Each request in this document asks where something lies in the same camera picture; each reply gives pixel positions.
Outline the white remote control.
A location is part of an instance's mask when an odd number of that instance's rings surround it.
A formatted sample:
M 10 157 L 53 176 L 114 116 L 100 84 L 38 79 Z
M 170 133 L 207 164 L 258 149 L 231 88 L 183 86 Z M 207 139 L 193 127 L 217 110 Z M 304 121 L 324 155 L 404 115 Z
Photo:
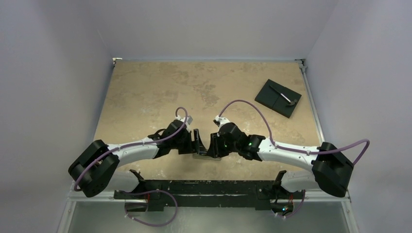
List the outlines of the white remote control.
M 192 157 L 193 157 L 193 159 L 204 159 L 204 160 L 213 160 L 213 161 L 220 161 L 221 160 L 221 158 L 219 158 L 219 157 L 215 158 L 215 157 L 207 155 L 206 152 L 194 153 L 192 155 Z

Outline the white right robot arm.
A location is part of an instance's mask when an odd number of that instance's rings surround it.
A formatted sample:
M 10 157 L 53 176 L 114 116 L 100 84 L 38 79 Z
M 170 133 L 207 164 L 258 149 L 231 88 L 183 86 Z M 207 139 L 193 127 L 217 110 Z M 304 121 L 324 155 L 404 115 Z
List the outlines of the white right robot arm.
M 283 198 L 302 189 L 321 189 L 335 197 L 346 195 L 354 164 L 328 142 L 321 146 L 303 147 L 286 143 L 272 143 L 262 135 L 247 135 L 236 124 L 229 122 L 210 135 L 207 156 L 226 157 L 237 153 L 246 160 L 273 161 L 296 166 L 300 171 L 286 172 L 274 182 L 273 192 Z

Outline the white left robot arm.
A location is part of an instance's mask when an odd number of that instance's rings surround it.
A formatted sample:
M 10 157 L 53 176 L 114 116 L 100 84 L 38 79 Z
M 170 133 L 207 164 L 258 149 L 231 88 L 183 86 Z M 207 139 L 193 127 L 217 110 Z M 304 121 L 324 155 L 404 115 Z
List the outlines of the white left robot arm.
M 160 129 L 144 139 L 124 144 L 106 144 L 102 140 L 93 141 L 69 166 L 68 173 L 75 181 L 74 191 L 82 191 L 86 197 L 94 197 L 116 184 L 134 199 L 143 196 L 145 185 L 139 182 L 135 172 L 124 175 L 131 178 L 126 187 L 115 181 L 118 167 L 139 160 L 156 159 L 176 150 L 178 154 L 205 155 L 197 129 L 190 130 L 189 124 L 175 119 L 167 128 Z

